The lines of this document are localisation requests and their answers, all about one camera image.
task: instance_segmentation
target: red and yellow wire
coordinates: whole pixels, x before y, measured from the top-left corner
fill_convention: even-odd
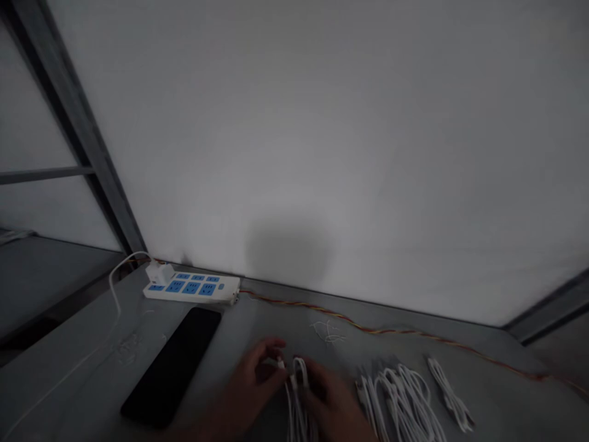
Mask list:
[[[350,319],[346,315],[342,315],[341,313],[334,312],[333,310],[329,310],[329,309],[323,308],[318,305],[309,304],[309,303],[300,302],[300,301],[282,301],[282,300],[276,300],[276,299],[272,299],[272,298],[266,298],[266,297],[257,295],[256,293],[254,293],[250,290],[240,290],[239,293],[247,293],[253,297],[256,297],[259,300],[262,300],[262,301],[265,301],[268,303],[272,303],[272,304],[294,306],[294,307],[305,307],[305,308],[308,308],[311,310],[316,310],[316,311],[324,313],[326,315],[340,318],[340,319],[348,322],[350,325],[361,330],[362,332],[370,333],[371,335],[417,335],[417,336],[421,336],[422,338],[433,339],[433,340],[440,342],[442,344],[446,344],[446,345],[453,346],[453,347],[458,347],[458,348],[461,348],[461,349],[466,350],[468,352],[471,352],[471,353],[475,354],[476,356],[478,356],[478,357],[480,357],[490,363],[493,363],[495,365],[499,365],[503,368],[508,369],[509,371],[512,371],[515,374],[518,374],[519,376],[523,376],[524,378],[530,379],[532,381],[542,382],[547,379],[557,379],[557,380],[563,381],[563,382],[569,384],[570,386],[574,387],[575,389],[577,389],[581,393],[583,393],[586,398],[589,398],[589,392],[587,392],[584,388],[582,388],[581,386],[578,386],[574,382],[569,381],[568,379],[561,378],[559,376],[554,376],[554,375],[548,374],[548,373],[544,373],[544,374],[527,373],[525,371],[518,370],[517,368],[512,367],[511,365],[508,365],[504,362],[498,361],[490,356],[487,356],[487,355],[475,350],[472,347],[458,343],[456,341],[452,341],[451,339],[441,338],[440,336],[430,335],[429,333],[423,333],[422,331],[418,331],[418,330],[397,330],[394,328],[376,329],[376,328],[364,327],[360,324],[355,323],[352,319]]]

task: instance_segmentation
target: metal frame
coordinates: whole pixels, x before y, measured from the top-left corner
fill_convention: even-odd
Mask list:
[[[589,269],[509,322],[504,330],[529,345],[589,311]]]
[[[94,115],[43,0],[0,3],[2,18],[51,108],[79,167],[0,174],[0,184],[84,176],[127,254],[145,243]]]
[[[40,181],[45,179],[63,178],[66,176],[90,175],[94,171],[89,167],[70,167],[55,169],[38,169],[19,172],[0,173],[0,184],[14,184],[26,181]]]

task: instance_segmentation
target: black smartphone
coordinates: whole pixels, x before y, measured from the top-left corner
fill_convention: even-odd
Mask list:
[[[131,392],[121,414],[158,430],[166,428],[219,322],[219,312],[191,309]]]

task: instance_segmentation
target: white charger adapter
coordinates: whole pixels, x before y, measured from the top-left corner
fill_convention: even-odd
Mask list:
[[[145,269],[152,284],[168,285],[174,277],[174,267],[171,264],[160,264],[152,260]]]

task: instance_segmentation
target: table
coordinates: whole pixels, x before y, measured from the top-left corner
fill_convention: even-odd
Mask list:
[[[110,271],[121,253],[29,236],[0,246],[0,339]]]
[[[203,271],[177,266],[186,271]],[[105,337],[116,318],[110,293],[105,293],[0,370],[0,434],[39,401],[92,349],[98,350],[10,434],[9,440],[151,441],[165,433],[140,428],[124,420],[120,406],[194,305],[149,300],[142,294],[147,276],[141,269],[116,285],[122,316],[112,336]],[[368,327],[415,328],[473,346],[523,370],[544,366],[502,330],[433,317],[375,304],[322,295],[268,282],[244,279],[243,288],[269,297],[320,304]],[[209,400],[225,385],[242,353],[267,335],[283,337],[293,354],[306,354],[344,376],[373,371],[383,363],[401,361],[417,370],[437,392],[426,366],[433,355],[469,407],[477,427],[464,435],[434,394],[433,408],[449,441],[575,441],[589,434],[588,403],[564,384],[537,383],[492,365],[466,351],[418,336],[367,335],[330,319],[346,336],[326,344],[311,324],[327,321],[319,312],[251,300],[223,311],[223,319],[185,395],[171,430],[198,418]],[[287,412],[284,392],[263,411],[245,440],[283,440]]]

